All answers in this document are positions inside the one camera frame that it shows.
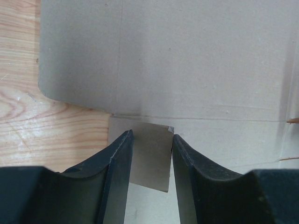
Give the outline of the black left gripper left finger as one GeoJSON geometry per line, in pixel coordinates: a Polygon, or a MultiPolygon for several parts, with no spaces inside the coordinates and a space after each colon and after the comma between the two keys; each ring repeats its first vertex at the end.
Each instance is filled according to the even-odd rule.
{"type": "Polygon", "coordinates": [[[0,169],[3,224],[122,224],[133,154],[132,130],[55,172],[42,166],[0,169]]]}

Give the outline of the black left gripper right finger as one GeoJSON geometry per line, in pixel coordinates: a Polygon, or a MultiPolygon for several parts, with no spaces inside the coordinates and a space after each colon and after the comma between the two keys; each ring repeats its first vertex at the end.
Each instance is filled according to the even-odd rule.
{"type": "Polygon", "coordinates": [[[296,169],[229,170],[174,135],[172,159],[183,224],[296,224],[296,169]]]}

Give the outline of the brown cardboard box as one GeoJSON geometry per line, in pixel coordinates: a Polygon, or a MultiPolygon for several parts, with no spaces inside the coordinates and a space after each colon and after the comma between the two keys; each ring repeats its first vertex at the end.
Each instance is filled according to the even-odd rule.
{"type": "Polygon", "coordinates": [[[298,168],[296,0],[43,0],[44,96],[171,126],[238,173],[298,168]]]}

